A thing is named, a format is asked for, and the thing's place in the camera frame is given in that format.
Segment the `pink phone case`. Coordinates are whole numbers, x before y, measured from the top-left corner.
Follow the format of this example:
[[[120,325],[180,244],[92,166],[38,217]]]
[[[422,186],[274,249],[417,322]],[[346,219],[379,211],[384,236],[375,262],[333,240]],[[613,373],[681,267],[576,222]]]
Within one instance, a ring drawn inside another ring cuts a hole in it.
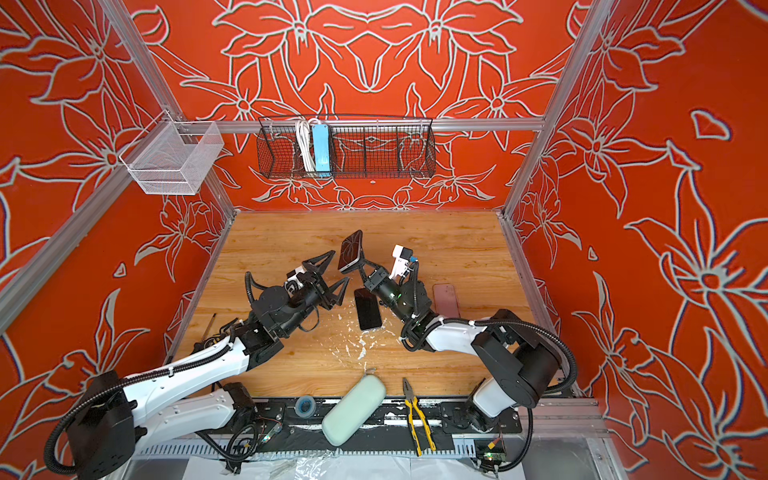
[[[433,286],[434,310],[447,318],[460,318],[459,302],[456,289],[452,284],[435,284]]]

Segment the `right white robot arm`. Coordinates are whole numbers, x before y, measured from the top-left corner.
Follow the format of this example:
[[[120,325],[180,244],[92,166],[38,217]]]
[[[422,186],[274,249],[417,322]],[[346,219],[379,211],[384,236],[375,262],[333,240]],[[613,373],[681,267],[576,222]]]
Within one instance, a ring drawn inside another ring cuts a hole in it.
[[[473,414],[494,419],[508,408],[532,409],[542,397],[575,384],[575,355],[553,332],[506,309],[481,320],[439,315],[417,266],[404,280],[367,260],[359,272],[364,287],[402,321],[400,341],[406,350],[464,353],[482,362],[489,377],[469,397],[467,410]]]

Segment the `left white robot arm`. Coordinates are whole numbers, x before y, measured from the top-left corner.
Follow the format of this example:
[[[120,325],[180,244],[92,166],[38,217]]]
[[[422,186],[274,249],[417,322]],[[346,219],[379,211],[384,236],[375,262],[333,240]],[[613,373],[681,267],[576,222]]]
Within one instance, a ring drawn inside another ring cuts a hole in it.
[[[108,475],[130,459],[138,443],[150,439],[152,416],[268,362],[312,313],[342,304],[348,278],[329,285],[323,277],[334,256],[327,251],[303,261],[283,285],[260,286],[247,273],[248,317],[225,324],[197,343],[190,356],[126,377],[115,371],[97,376],[46,440],[47,469],[80,479]]]

